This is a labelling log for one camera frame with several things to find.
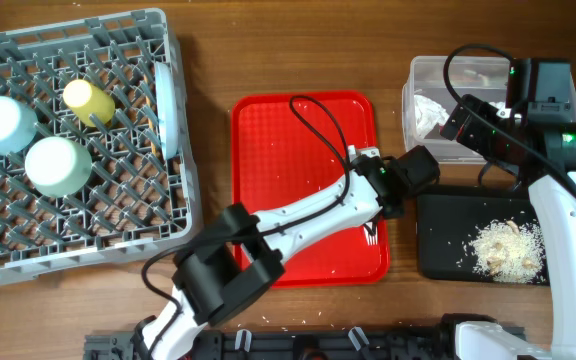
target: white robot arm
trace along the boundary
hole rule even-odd
[[[254,270],[258,265],[259,267],[265,266],[259,272],[261,275],[256,274],[252,281],[264,278],[265,282],[260,285],[261,293],[281,276],[283,264],[299,251],[328,235],[374,221],[378,215],[401,216],[403,198],[414,195],[423,186],[439,177],[437,162],[423,147],[415,148],[398,161],[392,159],[387,164],[379,157],[379,152],[375,148],[364,149],[359,153],[359,157],[352,163],[349,186],[340,204],[314,219],[289,227],[284,231],[271,233],[263,239],[242,242],[242,248],[252,263],[249,268]],[[204,232],[217,229],[215,233],[221,236],[225,233],[241,234],[251,225],[248,220],[254,218],[255,221],[252,222],[254,232],[263,234],[326,208],[342,196],[345,182],[346,178],[342,176],[329,187],[307,198],[279,209],[259,211],[252,216],[239,214],[239,210],[229,212],[232,209],[226,209],[225,214],[222,214],[215,226]],[[393,188],[397,185],[399,190],[393,193]],[[209,248],[206,251],[209,255],[202,254],[203,248],[200,248],[193,256],[184,259],[181,256],[179,259],[175,258],[175,263],[179,268],[178,274],[179,276],[183,274],[184,279],[178,279],[175,274],[172,296],[182,305],[183,311],[175,316],[175,305],[170,302],[158,318],[138,326],[133,342],[138,352],[141,351],[142,359],[148,359],[149,350],[151,358],[155,360],[179,359],[190,351],[197,334],[209,323],[214,325],[231,318],[261,295],[253,290],[247,296],[241,297],[241,302],[233,300],[234,305],[227,303],[240,294],[231,292],[233,296],[224,296],[225,293],[231,291],[230,284],[237,283],[235,277],[224,275],[224,273],[239,270],[231,267],[224,271],[225,265],[223,264],[232,261],[230,259],[232,255],[228,250],[222,251],[223,248],[223,244],[219,245],[216,250]],[[273,269],[278,268],[281,270],[273,274]],[[209,271],[217,274],[199,275]],[[211,282],[218,284],[216,286],[205,285]],[[221,297],[215,295],[215,291],[220,292]],[[156,342],[156,337],[160,333],[162,333],[161,339]]]
[[[576,182],[576,172],[570,173]],[[576,360],[576,200],[552,177],[528,188],[544,235],[552,291],[554,328],[550,352],[512,336],[489,322],[464,322],[455,330],[455,353],[462,360]]]
[[[576,181],[576,173],[571,173]],[[276,224],[287,223],[328,205],[341,193],[344,178],[322,191],[286,207],[255,213],[260,222],[257,228],[267,230]],[[271,249],[279,250],[288,261],[294,254],[326,236],[343,229],[361,226],[381,211],[377,196],[365,177],[351,173],[349,201],[333,209],[326,218],[318,218],[291,228],[284,234],[269,236],[266,241]],[[550,176],[529,187],[542,231],[549,261],[549,278],[553,296],[554,331],[551,351],[527,343],[495,323],[463,322],[455,329],[455,355],[461,360],[515,360],[517,356],[534,359],[576,360],[576,200]],[[184,313],[163,335],[152,354],[156,360],[173,360],[190,351],[196,335],[208,324],[197,324],[194,311],[184,292],[173,288],[173,295],[180,300]],[[169,303],[157,320],[146,325],[144,341],[152,346],[155,336],[174,313]]]

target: light blue cup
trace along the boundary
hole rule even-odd
[[[23,150],[35,137],[37,114],[27,105],[0,96],[0,155]]]

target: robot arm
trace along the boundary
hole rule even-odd
[[[449,62],[444,68],[447,87],[448,66]],[[441,131],[444,137],[476,151],[528,186],[544,235],[553,298],[551,353],[512,339],[491,323],[467,322],[455,329],[455,352],[460,359],[488,354],[490,359],[527,355],[576,360],[576,197],[570,192],[576,187],[576,123],[572,123],[569,94],[568,62],[512,59],[506,100],[506,107],[512,110],[498,110],[464,95]],[[514,116],[500,116],[509,112],[520,114],[521,123]],[[521,143],[501,136],[499,129]],[[551,176],[555,173],[560,178],[565,178],[560,174],[568,174],[570,180],[559,179],[567,182],[566,189]]]
[[[238,238],[251,265],[242,270],[224,244],[180,252],[173,260],[177,272],[172,295],[182,305],[168,303],[156,319],[142,321],[133,344],[142,359],[179,359],[192,348],[197,334],[208,324],[217,326],[237,315],[283,274],[283,264],[299,251],[328,235],[374,221],[377,216],[403,215],[403,199],[414,196],[439,177],[439,166],[430,153],[417,147],[399,158],[384,162],[375,148],[360,151],[351,164],[346,197],[330,211],[285,231],[254,236],[326,208],[343,192],[345,176],[307,198],[279,209],[248,214],[241,204],[224,210],[192,241]],[[162,333],[161,340],[155,338]]]

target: gray dish rack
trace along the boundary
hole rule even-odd
[[[164,161],[154,62],[170,67],[178,152]],[[107,127],[86,127],[62,101],[85,79],[110,93]],[[203,225],[186,120],[180,47],[163,11],[145,9],[0,33],[0,95],[31,106],[35,141],[60,136],[93,157],[79,192],[41,196],[25,175],[28,150],[0,156],[0,285],[66,268],[148,258]]]

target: black cable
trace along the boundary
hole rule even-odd
[[[317,129],[315,129],[306,119],[304,119],[304,117],[295,109],[294,107],[294,101],[297,99],[304,99],[304,100],[308,100],[310,102],[312,102],[313,104],[317,105],[319,108],[321,108],[326,115],[328,115],[328,117],[330,118],[330,120],[333,122],[333,124],[335,125],[335,128],[337,129],[337,132],[339,133],[339,137],[341,138],[341,143],[344,147],[344,153],[346,158],[344,159],[341,154],[339,154],[339,152],[337,151],[337,149],[335,149],[335,147],[328,141],[328,139],[326,139],[319,131],[317,131]],[[170,326],[175,322],[175,320],[177,319],[177,317],[183,313],[182,310],[182,306],[179,303],[179,301],[177,301],[177,299],[175,299],[172,295],[160,290],[159,288],[157,288],[156,286],[154,286],[150,280],[148,279],[148,270],[150,269],[150,267],[152,265],[154,265],[155,263],[157,263],[158,261],[160,261],[161,259],[172,255],[178,251],[193,251],[201,246],[209,246],[209,245],[221,245],[221,244],[226,244],[229,242],[243,242],[243,241],[247,241],[247,240],[254,240],[254,239],[259,239],[259,238],[263,238],[265,236],[268,235],[272,235],[272,234],[276,234],[279,232],[283,232],[286,229],[302,224],[306,221],[310,221],[318,216],[323,215],[324,213],[332,210],[333,208],[335,208],[337,205],[342,204],[344,198],[346,197],[346,195],[348,194],[348,191],[350,190],[350,154],[348,153],[348,145],[346,143],[346,138],[344,136],[343,131],[341,130],[341,126],[339,125],[339,122],[337,121],[337,119],[335,118],[335,116],[330,112],[330,110],[328,110],[328,108],[326,108],[325,105],[323,105],[321,102],[319,102],[317,99],[307,96],[307,95],[295,95],[293,97],[290,98],[289,102],[288,102],[288,106],[290,107],[290,110],[292,111],[292,113],[295,115],[295,117],[297,117],[297,119],[299,119],[299,121],[304,124],[304,126],[306,126],[306,128],[308,128],[308,130],[310,130],[315,136],[317,136],[317,138],[319,140],[321,140],[321,142],[323,142],[326,147],[328,147],[328,149],[330,149],[330,151],[335,155],[335,157],[337,158],[337,160],[339,161],[339,163],[342,165],[343,170],[344,170],[344,177],[345,177],[345,183],[344,183],[344,187],[343,190],[341,192],[341,194],[328,206],[326,206],[325,208],[318,210],[310,215],[304,216],[303,218],[294,220],[292,222],[286,223],[284,225],[280,225],[277,226],[273,229],[270,230],[266,230],[266,231],[262,231],[258,234],[255,235],[248,235],[248,236],[236,236],[236,237],[230,237],[230,238],[213,238],[213,239],[203,239],[200,242],[199,241],[193,241],[191,240],[190,242],[186,243],[186,244],[181,244],[181,245],[177,245],[174,247],[171,247],[167,250],[164,250],[160,253],[158,253],[157,255],[151,257],[150,259],[148,259],[146,261],[146,263],[144,264],[144,266],[141,268],[141,280],[143,281],[144,285],[146,286],[146,288],[148,288],[148,290],[152,291],[153,293],[163,297],[164,299],[172,302],[175,305],[175,312],[173,313],[172,317],[170,318],[170,320],[168,320],[168,322],[166,323],[166,325],[164,325],[164,327],[161,329],[161,331],[159,331],[159,333],[157,334],[157,336],[155,336],[155,339],[153,340],[150,348],[148,349],[148,357],[147,359],[151,359],[152,358],[152,353],[155,350],[155,347],[157,346],[157,344],[159,343],[159,341],[161,341],[161,338],[163,337],[163,335],[166,333],[166,331],[170,328]]]
[[[513,57],[510,54],[508,54],[507,52],[499,50],[497,48],[494,48],[490,45],[485,45],[485,44],[468,44],[468,45],[464,45],[462,47],[455,49],[452,53],[450,53],[450,55],[448,55],[448,58],[446,59],[446,63],[444,64],[444,70],[443,70],[444,83],[446,84],[446,89],[448,90],[450,95],[452,95],[452,97],[455,99],[457,104],[459,104],[459,106],[466,109],[479,122],[481,122],[482,124],[484,124],[485,126],[490,128],[491,130],[494,130],[499,135],[505,137],[511,143],[522,148],[524,151],[526,151],[527,153],[532,155],[535,159],[537,159],[540,163],[542,163],[546,172],[550,176],[552,176],[552,178],[555,179],[555,181],[557,181],[557,183],[559,183],[564,189],[566,189],[573,196],[573,198],[575,198],[575,200],[576,200],[576,184],[570,178],[570,176],[568,176],[568,174],[566,174],[565,172],[560,170],[557,166],[555,166],[552,162],[550,162],[547,158],[545,158],[539,152],[533,150],[532,148],[530,148],[529,146],[527,146],[523,142],[517,140],[516,138],[514,138],[510,134],[506,133],[505,131],[501,130],[497,126],[489,123],[484,118],[479,116],[479,114],[477,114],[474,110],[469,108],[468,105],[461,99],[459,94],[457,94],[457,91],[455,91],[452,84],[450,83],[450,76],[448,73],[448,69],[450,68],[450,62],[452,61],[452,59],[455,56],[457,56],[459,53],[461,53],[465,50],[469,50],[469,49],[487,50],[487,51],[493,52],[495,54],[501,55],[501,56],[505,57],[506,59],[508,59],[509,61],[513,60]]]
[[[519,111],[519,109],[521,109],[527,103],[528,103],[528,101],[526,99],[521,99],[515,105],[513,105],[513,107],[510,109],[510,116],[508,117],[508,119],[509,119],[508,124],[510,125],[510,129],[513,129],[515,127],[515,114],[517,113],[517,111]],[[525,116],[521,119],[521,125],[522,126],[526,125],[526,117]]]
[[[477,175],[477,184],[481,187],[484,186],[483,184],[483,180],[484,180],[484,175],[486,175],[486,173],[488,172],[488,170],[490,170],[490,168],[493,166],[493,163],[491,163],[490,161],[486,161],[486,164],[481,168],[481,170],[479,170],[479,175]]]
[[[379,219],[381,218],[381,213],[378,213],[377,215],[373,216],[372,219],[370,219],[370,226],[368,226],[368,224],[364,224],[364,229],[366,229],[366,231],[368,232],[368,235],[370,236],[375,236],[377,235],[377,223],[379,223]]]

